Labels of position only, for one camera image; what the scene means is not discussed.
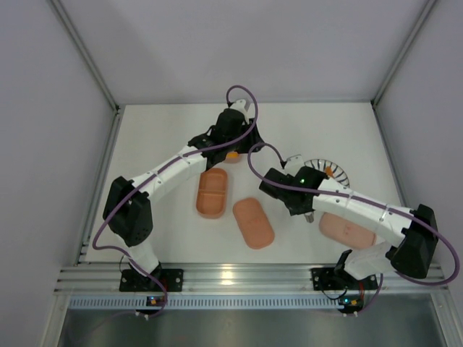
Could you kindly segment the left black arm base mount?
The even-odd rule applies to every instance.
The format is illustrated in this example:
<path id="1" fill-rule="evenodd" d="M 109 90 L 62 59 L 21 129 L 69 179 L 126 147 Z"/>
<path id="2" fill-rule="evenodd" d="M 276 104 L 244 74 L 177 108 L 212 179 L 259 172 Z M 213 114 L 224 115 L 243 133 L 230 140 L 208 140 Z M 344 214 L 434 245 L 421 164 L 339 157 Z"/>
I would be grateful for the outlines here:
<path id="1" fill-rule="evenodd" d="M 183 275 L 183 269 L 162 269 L 156 277 L 158 282 L 160 282 L 168 292 L 181 292 L 183 286 Z M 162 292 L 161 287 L 158 284 L 133 269 L 126 269 L 122 271 L 119 291 Z"/>

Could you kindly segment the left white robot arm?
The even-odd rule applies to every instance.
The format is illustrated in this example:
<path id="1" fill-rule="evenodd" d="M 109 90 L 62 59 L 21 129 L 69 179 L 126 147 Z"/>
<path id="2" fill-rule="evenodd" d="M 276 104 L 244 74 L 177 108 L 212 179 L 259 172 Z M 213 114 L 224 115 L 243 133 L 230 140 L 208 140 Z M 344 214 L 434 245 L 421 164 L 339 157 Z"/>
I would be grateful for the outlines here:
<path id="1" fill-rule="evenodd" d="M 122 246 L 132 268 L 144 277 L 157 277 L 161 263 L 148 237 L 153 230 L 152 206 L 188 179 L 223 163 L 229 153 L 245 154 L 261 140 L 256 118 L 247 116 L 248 100 L 228 102 L 216 123 L 193 137 L 179 153 L 154 169 L 113 180 L 103 209 L 103 225 Z"/>

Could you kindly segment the metal tongs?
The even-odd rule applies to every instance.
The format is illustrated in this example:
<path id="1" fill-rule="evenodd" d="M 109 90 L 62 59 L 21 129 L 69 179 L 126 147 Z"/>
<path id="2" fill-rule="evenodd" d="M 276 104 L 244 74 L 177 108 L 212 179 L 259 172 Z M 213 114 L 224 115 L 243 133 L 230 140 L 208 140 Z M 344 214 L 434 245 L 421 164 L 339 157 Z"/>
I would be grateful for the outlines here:
<path id="1" fill-rule="evenodd" d="M 308 223 L 313 223 L 315 220 L 315 213 L 314 212 L 305 213 L 304 217 Z"/>

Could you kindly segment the striped round plate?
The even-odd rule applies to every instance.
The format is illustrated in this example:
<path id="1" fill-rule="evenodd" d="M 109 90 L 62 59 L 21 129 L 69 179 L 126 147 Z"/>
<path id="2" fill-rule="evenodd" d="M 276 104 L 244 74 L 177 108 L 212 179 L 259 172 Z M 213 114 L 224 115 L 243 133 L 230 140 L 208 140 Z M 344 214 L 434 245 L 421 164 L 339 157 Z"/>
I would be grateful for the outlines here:
<path id="1" fill-rule="evenodd" d="M 313 158 L 305 161 L 305 165 L 317 169 L 319 171 L 325 172 L 325 168 L 331 167 L 333 171 L 333 176 L 331 178 L 335 179 L 338 183 L 345 187 L 350 187 L 350 180 L 346 171 L 337 163 L 334 163 L 331 160 L 324 158 Z"/>

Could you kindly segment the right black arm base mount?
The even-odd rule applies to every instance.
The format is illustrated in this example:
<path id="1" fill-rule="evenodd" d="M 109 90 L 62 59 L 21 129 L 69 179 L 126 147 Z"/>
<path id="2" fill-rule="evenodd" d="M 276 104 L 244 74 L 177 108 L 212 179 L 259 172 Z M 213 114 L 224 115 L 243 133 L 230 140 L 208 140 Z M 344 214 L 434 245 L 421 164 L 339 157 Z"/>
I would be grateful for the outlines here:
<path id="1" fill-rule="evenodd" d="M 332 266 L 314 267 L 310 273 L 316 291 L 358 291 L 360 288 L 372 291 L 378 288 L 375 275 L 357 280 L 345 271 L 336 273 Z"/>

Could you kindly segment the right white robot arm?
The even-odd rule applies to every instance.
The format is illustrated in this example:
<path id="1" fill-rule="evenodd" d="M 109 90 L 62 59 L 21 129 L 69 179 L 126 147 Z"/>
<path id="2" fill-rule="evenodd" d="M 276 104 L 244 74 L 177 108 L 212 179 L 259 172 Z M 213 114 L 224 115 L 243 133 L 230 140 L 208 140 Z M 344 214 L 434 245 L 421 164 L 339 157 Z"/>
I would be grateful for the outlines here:
<path id="1" fill-rule="evenodd" d="M 382 238 L 380 244 L 343 252 L 339 271 L 357 280 L 392 271 L 412 279 L 427 277 L 438 243 L 432 208 L 413 210 L 371 200 L 306 165 L 283 173 L 269 169 L 259 189 L 282 201 L 291 215 L 328 213 Z"/>

